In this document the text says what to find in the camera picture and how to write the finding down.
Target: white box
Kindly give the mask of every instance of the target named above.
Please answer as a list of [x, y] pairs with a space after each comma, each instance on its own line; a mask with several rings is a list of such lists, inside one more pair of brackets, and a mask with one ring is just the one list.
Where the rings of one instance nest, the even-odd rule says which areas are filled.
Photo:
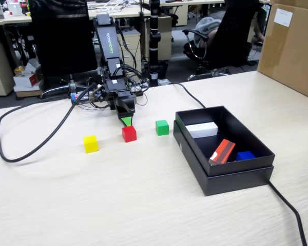
[[18, 87], [32, 87], [36, 84], [34, 74], [18, 74], [14, 77], [14, 81]]
[[186, 128], [193, 138], [215, 136], [218, 132], [218, 127], [214, 122], [189, 125]]
[[41, 80], [40, 82], [36, 83], [32, 87], [14, 86], [14, 91], [15, 92], [20, 92], [20, 91], [39, 91], [39, 90], [42, 89], [42, 85], [43, 85], [43, 80]]

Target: chair armrest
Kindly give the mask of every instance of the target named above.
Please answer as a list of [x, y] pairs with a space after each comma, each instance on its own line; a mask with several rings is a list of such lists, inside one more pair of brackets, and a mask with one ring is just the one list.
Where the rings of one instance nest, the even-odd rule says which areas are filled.
[[204, 41], [204, 42], [207, 42], [208, 39], [209, 39], [209, 37], [208, 37], [207, 35], [202, 34], [202, 33], [198, 32], [198, 31], [196, 31], [196, 30], [193, 30], [193, 29], [186, 29], [186, 30], [183, 30], [183, 33], [185, 33], [186, 36], [187, 36], [188, 33], [190, 33], [190, 32], [192, 32], [192, 33], [194, 33], [194, 34], [197, 34], [197, 35], [200, 35], [200, 36], [203, 38], [203, 41]]

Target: white label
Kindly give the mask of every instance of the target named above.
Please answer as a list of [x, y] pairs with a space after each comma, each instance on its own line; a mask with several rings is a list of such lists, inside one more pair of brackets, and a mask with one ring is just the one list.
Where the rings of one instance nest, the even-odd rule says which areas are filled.
[[274, 22], [289, 27], [292, 15], [293, 15], [292, 12], [288, 12], [282, 9], [277, 9]]

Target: mug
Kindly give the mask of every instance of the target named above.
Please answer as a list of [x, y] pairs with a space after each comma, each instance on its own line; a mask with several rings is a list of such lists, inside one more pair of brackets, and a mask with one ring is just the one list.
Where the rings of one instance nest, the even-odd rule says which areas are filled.
[[9, 3], [8, 7], [9, 7], [9, 11], [12, 13], [13, 16], [23, 15], [22, 9], [19, 3]]

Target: box lid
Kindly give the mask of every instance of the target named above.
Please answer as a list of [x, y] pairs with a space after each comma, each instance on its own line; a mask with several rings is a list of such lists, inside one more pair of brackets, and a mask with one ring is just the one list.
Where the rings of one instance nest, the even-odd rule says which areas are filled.
[[273, 4], [282, 4], [308, 9], [308, 0], [271, 0], [271, 2], [273, 2]]

